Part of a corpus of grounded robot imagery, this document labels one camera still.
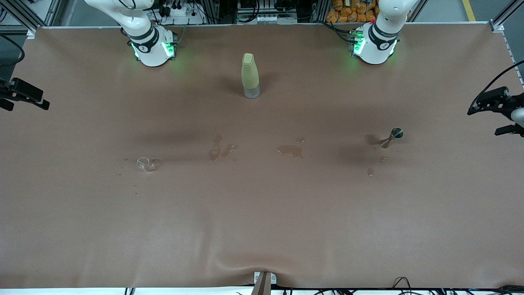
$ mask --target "bottle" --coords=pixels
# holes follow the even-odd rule
[[[242,58],[242,85],[247,98],[257,98],[260,95],[260,80],[255,57],[251,53],[245,53]]]

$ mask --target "table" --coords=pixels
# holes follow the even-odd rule
[[[38,30],[14,77],[50,110],[0,119],[0,287],[230,286],[257,270],[287,287],[524,284],[523,139],[493,136],[500,114],[466,115],[511,65],[503,36],[401,38],[371,66],[323,26],[191,27],[147,68],[116,29]],[[514,71],[502,85],[522,91]],[[404,138],[378,147],[393,127]],[[217,137],[238,149],[213,162]]]

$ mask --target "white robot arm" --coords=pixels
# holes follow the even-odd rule
[[[126,5],[122,1],[133,1]],[[85,0],[85,2],[113,18],[127,36],[136,57],[146,66],[157,67],[174,57],[176,35],[162,26],[154,26],[143,9],[149,9],[154,0]]]
[[[397,37],[406,23],[409,9],[417,0],[380,0],[380,12],[374,23],[356,29],[360,41],[352,44],[353,54],[368,64],[382,64],[393,54]]]

